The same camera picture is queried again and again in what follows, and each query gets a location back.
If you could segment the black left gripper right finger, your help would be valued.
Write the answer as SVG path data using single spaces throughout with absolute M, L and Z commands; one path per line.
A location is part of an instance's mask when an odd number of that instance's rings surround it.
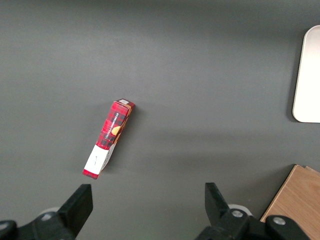
M 308 240 L 308 235 L 291 218 L 270 215 L 261 222 L 239 208 L 228 206 L 217 185 L 207 182 L 204 205 L 210 226 L 197 240 Z

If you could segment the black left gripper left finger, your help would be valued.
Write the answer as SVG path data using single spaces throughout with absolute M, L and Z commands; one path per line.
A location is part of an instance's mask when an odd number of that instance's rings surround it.
M 2 240 L 75 240 L 93 211 L 92 186 L 82 184 L 57 211 L 47 211 L 18 226 L 0 222 Z

